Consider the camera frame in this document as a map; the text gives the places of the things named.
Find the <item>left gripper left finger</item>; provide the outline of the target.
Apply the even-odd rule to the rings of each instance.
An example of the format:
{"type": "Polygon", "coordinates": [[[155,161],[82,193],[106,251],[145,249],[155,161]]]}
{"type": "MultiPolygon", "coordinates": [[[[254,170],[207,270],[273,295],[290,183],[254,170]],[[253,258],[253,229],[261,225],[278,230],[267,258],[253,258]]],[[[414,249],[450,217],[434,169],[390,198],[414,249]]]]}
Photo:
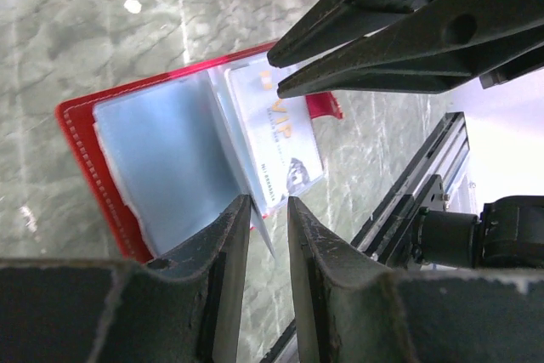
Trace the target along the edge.
{"type": "Polygon", "coordinates": [[[147,264],[3,259],[2,361],[235,361],[251,210],[235,198],[147,264]]]}

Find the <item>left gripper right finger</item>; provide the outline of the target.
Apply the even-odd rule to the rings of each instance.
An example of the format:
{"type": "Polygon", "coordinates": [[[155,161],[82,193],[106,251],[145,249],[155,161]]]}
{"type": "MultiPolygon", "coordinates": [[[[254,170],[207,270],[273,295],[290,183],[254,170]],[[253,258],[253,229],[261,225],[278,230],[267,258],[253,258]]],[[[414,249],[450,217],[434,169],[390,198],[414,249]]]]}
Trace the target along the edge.
{"type": "Polygon", "coordinates": [[[389,269],[288,201],[302,362],[540,362],[538,269],[389,269]]]}

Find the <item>red leather card holder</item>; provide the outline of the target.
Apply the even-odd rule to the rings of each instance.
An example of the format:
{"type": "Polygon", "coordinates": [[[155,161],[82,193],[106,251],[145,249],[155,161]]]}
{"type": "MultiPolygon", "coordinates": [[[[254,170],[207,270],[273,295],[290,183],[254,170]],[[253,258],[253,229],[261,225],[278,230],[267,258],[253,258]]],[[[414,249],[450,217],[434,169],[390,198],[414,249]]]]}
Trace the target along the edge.
{"type": "MultiPolygon", "coordinates": [[[[271,244],[258,181],[226,85],[228,68],[266,59],[264,43],[61,102],[67,143],[121,252],[161,256],[210,224],[240,194],[250,225],[271,244]]],[[[343,117],[330,92],[305,98],[315,118],[343,117]]]]}

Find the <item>white magnetic stripe card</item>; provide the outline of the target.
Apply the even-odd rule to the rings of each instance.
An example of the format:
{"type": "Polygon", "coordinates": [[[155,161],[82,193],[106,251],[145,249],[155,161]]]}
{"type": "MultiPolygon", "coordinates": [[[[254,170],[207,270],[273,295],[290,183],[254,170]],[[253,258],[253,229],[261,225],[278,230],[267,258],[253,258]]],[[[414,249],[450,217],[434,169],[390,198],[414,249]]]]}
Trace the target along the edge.
{"type": "Polygon", "coordinates": [[[303,97],[281,99],[279,82],[295,67],[274,68],[264,58],[224,72],[258,181],[258,208],[270,214],[323,176],[309,108],[303,97]]]}

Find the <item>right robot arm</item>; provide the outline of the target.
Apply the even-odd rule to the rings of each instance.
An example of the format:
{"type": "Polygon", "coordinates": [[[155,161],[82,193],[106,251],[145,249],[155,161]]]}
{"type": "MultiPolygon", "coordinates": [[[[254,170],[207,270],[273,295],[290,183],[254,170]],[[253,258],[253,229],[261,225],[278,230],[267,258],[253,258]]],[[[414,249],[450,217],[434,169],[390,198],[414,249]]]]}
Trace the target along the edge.
{"type": "MultiPolygon", "coordinates": [[[[543,66],[543,0],[320,0],[269,51],[301,63],[281,98],[332,90],[442,94],[473,79],[489,88],[543,66]]],[[[543,264],[543,206],[510,197],[480,217],[421,209],[379,260],[461,268],[543,264]]]]}

